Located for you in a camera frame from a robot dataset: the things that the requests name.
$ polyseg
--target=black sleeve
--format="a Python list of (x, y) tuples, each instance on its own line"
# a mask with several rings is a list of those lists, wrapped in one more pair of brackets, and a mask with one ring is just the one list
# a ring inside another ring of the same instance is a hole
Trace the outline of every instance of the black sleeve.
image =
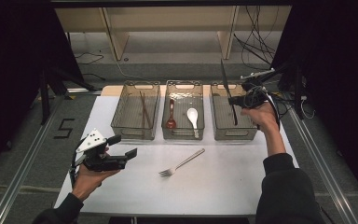
[(82, 207), (83, 203), (75, 195), (69, 193), (58, 208), (43, 211), (36, 217), (33, 224), (71, 223), (78, 216)]
[(263, 162), (266, 177), (262, 183), (256, 223), (324, 223), (310, 178), (295, 168), (293, 158), (281, 153)]

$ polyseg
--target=gray floor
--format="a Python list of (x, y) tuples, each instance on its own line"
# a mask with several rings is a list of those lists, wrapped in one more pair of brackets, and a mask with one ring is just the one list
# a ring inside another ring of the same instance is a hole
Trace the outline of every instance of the gray floor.
[[(238, 37), (245, 37), (247, 33), (237, 33)], [(266, 42), (276, 48), (280, 33), (271, 33)], [(199, 79), (205, 83), (221, 79), (220, 59), (221, 51), (216, 33), (131, 33), (122, 60), (113, 60), (105, 34), (71, 34), (72, 47), (75, 56), (89, 52), (103, 55), (97, 62), (89, 63), (101, 56), (83, 55), (77, 58), (86, 82), (96, 87), (120, 84), (128, 79), (160, 80), (163, 84), (168, 79)], [(238, 42), (233, 42), (230, 59), (225, 60), (228, 79), (238, 80), (240, 76), (247, 76), (256, 70), (245, 66), (245, 63), (260, 68), (268, 68), (265, 63), (251, 54), (244, 52)], [(276, 91), (279, 77), (275, 77), (266, 84), (269, 91)], [(73, 83), (66, 83), (68, 88), (77, 88)], [(19, 193), (15, 195), (13, 204), (4, 215), (4, 223), (30, 223), (42, 210), (51, 207), (60, 191), (62, 182), (67, 174), (71, 156), (83, 129), (87, 123), (95, 94), (71, 94), (72, 98), (51, 100), (52, 110), (56, 111), (46, 137), (37, 149), (32, 166), (27, 176), (21, 182)], [(307, 111), (312, 111), (310, 105), (305, 105)], [(293, 113), (282, 117), (282, 124), (286, 130), (290, 144), (295, 152), (299, 166), (304, 169), (312, 180), (318, 203), (327, 211), (336, 223), (345, 222), (342, 209), (335, 203), (334, 195), (326, 186), (325, 180), (307, 148), (303, 136), (298, 130)], [(57, 138), (67, 135), (67, 131), (60, 131), (62, 121), (64, 127), (70, 127), (68, 138)], [(41, 102), (35, 99), (26, 119), (12, 139), (12, 149), (0, 155), (0, 200), (4, 196), (13, 176), (16, 175), (21, 163), (29, 151), (34, 150), (34, 138), (44, 126), (41, 121)], [(329, 171), (334, 176), (344, 199), (358, 220), (358, 182), (352, 175), (345, 161), (336, 153), (336, 145), (329, 133), (318, 119), (317, 113), (313, 119), (301, 121), (316, 142), (317, 150), (321, 152)], [(79, 223), (107, 223), (109, 217), (81, 215)]]

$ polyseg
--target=plastic bin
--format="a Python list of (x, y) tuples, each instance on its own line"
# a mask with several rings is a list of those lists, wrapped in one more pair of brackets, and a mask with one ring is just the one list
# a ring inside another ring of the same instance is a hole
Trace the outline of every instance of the plastic bin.
[[(228, 82), (231, 96), (244, 95), (246, 91), (240, 82)], [(227, 91), (223, 82), (213, 82), (211, 85), (211, 110), (214, 139), (219, 140), (253, 140), (257, 133), (249, 116), (241, 115), (241, 107), (234, 105), (238, 124), (234, 124), (231, 105), (228, 103)]]
[[(176, 127), (172, 129), (166, 126), (170, 118), (171, 99), (173, 99), (173, 118), (176, 122)], [(196, 130), (193, 129), (193, 125), (187, 117), (187, 110), (191, 107), (198, 111)], [(167, 81), (161, 128), (164, 139), (202, 140), (205, 123), (201, 81)]]
[(122, 139), (153, 140), (159, 107), (159, 82), (126, 81), (111, 126)]

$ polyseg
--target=aluminum rail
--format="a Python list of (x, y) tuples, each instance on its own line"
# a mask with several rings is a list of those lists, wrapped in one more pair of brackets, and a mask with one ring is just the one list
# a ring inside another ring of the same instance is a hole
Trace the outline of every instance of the aluminum rail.
[(339, 214), (342, 217), (342, 220), (347, 224), (358, 223), (358, 218), (354, 214), (349, 201), (334, 178), (328, 164), (324, 160), (324, 157), (313, 140), (305, 122), (298, 118), (293, 109), (290, 109), (289, 113), (307, 147), (308, 152), (310, 153), (313, 162), (315, 163), (316, 168), (319, 171), (319, 174), (321, 175), (327, 190), (330, 193), (331, 198), (333, 199), (334, 204), (337, 207)]
[(39, 128), (39, 131), (36, 134), (36, 137), (34, 138), (33, 143), (28, 149), (27, 154), (25, 155), (24, 159), (22, 160), (22, 163), (19, 167), (19, 170), (14, 175), (10, 185), (7, 187), (7, 190), (4, 194), (4, 196), (0, 200), (0, 223), (4, 223), (7, 214), (11, 208), (11, 206), (14, 203), (14, 200), (17, 197), (17, 194), (19, 193), (19, 190), (21, 188), (22, 183), (24, 182), (26, 176), (28, 175), (28, 172), (34, 163), (34, 159), (36, 158), (37, 153), (39, 152), (39, 149), (41, 148), (48, 130), (51, 127), (51, 123), (54, 120), (54, 116), (60, 107), (60, 104), (63, 102), (64, 96), (58, 96), (54, 100), (54, 106), (52, 107), (52, 112), (46, 121), (45, 125), (41, 126)]

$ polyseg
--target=red spoon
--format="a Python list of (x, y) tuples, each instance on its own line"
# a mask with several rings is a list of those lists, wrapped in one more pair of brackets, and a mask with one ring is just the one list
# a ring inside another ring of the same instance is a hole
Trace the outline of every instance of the red spoon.
[(173, 119), (173, 99), (170, 100), (170, 118), (167, 120), (165, 126), (168, 129), (176, 128), (176, 121)]

